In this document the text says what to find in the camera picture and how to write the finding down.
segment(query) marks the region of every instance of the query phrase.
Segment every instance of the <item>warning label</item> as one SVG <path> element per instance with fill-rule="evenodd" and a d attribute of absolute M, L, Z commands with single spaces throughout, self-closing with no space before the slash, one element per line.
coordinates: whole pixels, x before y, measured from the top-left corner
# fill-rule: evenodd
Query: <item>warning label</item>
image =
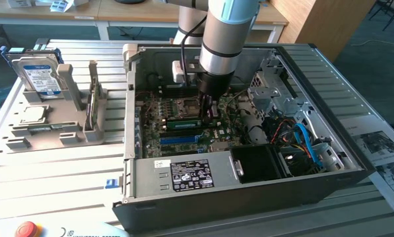
<path fill-rule="evenodd" d="M 211 188 L 212 181 L 208 160 L 193 160 L 169 164 L 172 189 L 176 192 Z"/>

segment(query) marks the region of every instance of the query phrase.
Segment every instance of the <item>open computer chassis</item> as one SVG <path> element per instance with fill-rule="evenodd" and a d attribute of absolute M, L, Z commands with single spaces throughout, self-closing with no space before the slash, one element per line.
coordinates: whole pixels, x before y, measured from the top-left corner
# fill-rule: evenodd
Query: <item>open computer chassis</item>
<path fill-rule="evenodd" d="M 197 89 L 171 80 L 179 47 L 127 44 L 123 51 L 123 199 L 112 209 L 128 232 L 315 203 L 374 171 L 283 47 L 244 47 L 237 83 L 208 123 Z M 187 47 L 187 58 L 197 54 Z"/>

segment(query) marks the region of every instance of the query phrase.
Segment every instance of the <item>table leg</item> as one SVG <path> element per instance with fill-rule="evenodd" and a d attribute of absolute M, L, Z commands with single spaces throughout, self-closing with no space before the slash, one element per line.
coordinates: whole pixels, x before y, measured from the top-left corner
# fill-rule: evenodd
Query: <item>table leg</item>
<path fill-rule="evenodd" d="M 278 43 L 283 31 L 283 25 L 276 25 L 270 33 L 267 43 Z"/>
<path fill-rule="evenodd" d="M 99 29 L 99 36 L 100 40 L 108 41 L 109 40 L 109 33 L 107 27 L 109 23 L 107 21 L 96 21 L 96 27 Z"/>

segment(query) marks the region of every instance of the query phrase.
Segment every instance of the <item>chair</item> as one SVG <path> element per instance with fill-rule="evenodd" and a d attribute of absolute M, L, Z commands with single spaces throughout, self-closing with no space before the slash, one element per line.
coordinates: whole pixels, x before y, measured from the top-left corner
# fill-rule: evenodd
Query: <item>chair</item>
<path fill-rule="evenodd" d="M 379 11 L 383 10 L 383 8 L 386 8 L 384 14 L 387 14 L 392 2 L 394 2 L 394 0 L 386 0 L 386 2 L 382 2 L 382 1 L 376 0 L 374 6 L 375 6 L 378 3 L 380 3 L 380 8 L 375 11 L 375 13 L 372 14 L 372 16 L 370 17 L 368 20 L 372 19 L 372 17 L 376 15 L 376 13 L 379 13 Z M 386 26 L 384 26 L 384 28 L 383 28 L 383 31 L 386 30 L 387 26 L 391 24 L 392 21 L 394 21 L 394 14 L 392 14 L 392 16 L 391 16 L 391 18 L 390 18 L 390 20 L 388 20 L 388 22 L 387 22 L 387 24 L 386 24 Z"/>

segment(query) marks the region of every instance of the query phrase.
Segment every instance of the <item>hard drive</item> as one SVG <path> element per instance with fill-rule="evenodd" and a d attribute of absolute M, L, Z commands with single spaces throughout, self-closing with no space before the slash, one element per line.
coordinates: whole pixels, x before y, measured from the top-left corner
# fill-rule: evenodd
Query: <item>hard drive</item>
<path fill-rule="evenodd" d="M 43 99 L 63 97 L 67 86 L 56 74 L 57 61 L 49 57 L 21 57 L 12 64 L 28 91 L 36 91 Z"/>

